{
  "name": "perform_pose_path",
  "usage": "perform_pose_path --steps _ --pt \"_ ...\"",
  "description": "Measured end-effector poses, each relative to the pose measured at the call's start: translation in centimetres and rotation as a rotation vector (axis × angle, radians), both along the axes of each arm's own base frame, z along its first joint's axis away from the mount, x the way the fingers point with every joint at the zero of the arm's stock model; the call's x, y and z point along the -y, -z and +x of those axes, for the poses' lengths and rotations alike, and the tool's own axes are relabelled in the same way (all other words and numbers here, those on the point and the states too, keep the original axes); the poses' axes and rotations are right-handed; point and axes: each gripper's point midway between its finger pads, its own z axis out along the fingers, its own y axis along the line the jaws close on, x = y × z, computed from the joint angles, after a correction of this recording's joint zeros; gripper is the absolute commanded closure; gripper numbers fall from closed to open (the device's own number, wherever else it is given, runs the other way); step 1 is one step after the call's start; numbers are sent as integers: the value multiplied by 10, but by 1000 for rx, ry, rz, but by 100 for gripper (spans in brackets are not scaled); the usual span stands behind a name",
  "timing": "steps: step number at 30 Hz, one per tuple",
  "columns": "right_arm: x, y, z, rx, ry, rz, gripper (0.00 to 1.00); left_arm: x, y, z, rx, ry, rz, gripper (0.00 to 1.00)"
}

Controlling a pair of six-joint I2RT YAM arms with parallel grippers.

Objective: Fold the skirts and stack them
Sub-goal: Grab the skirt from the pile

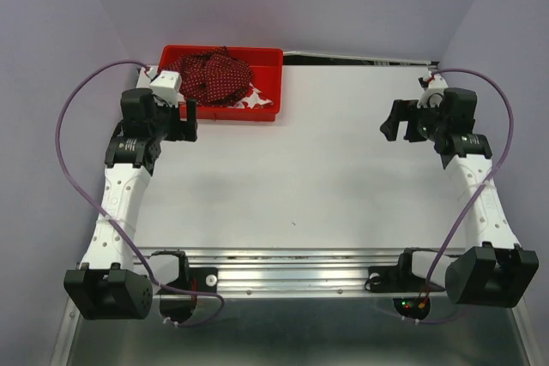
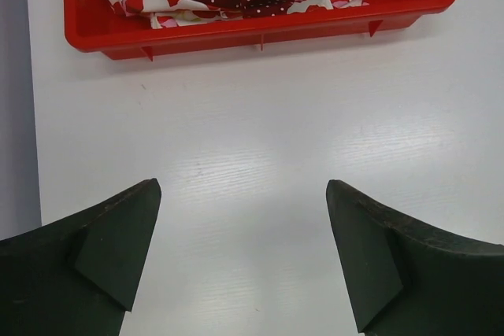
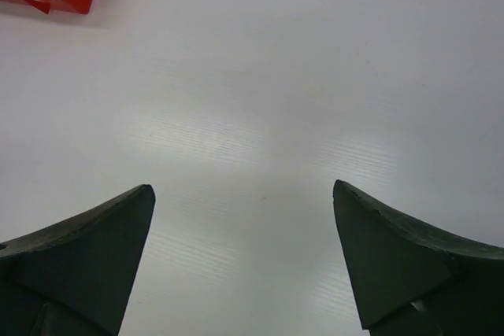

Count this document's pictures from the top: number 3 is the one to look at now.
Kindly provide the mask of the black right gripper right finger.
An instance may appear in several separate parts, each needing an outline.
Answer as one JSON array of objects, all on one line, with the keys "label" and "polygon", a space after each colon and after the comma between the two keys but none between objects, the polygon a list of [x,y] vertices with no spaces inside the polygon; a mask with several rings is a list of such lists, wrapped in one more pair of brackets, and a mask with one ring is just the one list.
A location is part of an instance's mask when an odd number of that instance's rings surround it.
[{"label": "black right gripper right finger", "polygon": [[434,227],[338,180],[335,224],[363,330],[501,335],[503,249]]}]

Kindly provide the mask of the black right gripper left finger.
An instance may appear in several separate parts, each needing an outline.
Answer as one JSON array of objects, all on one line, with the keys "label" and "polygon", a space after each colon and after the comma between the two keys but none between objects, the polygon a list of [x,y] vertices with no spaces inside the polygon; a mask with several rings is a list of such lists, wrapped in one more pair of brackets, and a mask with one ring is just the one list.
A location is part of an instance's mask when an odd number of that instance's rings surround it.
[{"label": "black right gripper left finger", "polygon": [[1,244],[3,335],[117,335],[155,206],[134,187]]}]

